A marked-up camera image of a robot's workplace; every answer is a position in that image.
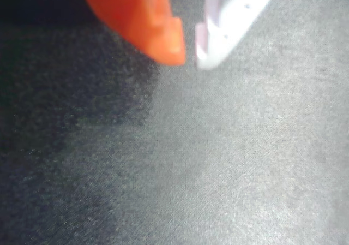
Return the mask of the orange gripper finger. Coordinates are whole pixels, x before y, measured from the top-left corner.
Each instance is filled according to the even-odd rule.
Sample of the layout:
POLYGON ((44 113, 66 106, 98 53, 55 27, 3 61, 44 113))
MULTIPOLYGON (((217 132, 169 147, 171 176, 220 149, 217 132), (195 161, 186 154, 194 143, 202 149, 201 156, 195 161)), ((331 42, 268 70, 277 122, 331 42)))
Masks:
POLYGON ((96 17, 154 61, 183 65, 185 38, 170 0, 86 0, 96 17))

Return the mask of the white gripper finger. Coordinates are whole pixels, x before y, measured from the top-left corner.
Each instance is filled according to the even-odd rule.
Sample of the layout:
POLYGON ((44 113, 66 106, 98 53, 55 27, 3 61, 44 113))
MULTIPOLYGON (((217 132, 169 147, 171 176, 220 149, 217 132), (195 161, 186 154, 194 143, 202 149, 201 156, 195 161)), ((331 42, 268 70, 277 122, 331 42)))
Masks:
POLYGON ((203 22, 195 26, 198 68, 216 68, 244 38, 270 0, 204 0, 203 22))

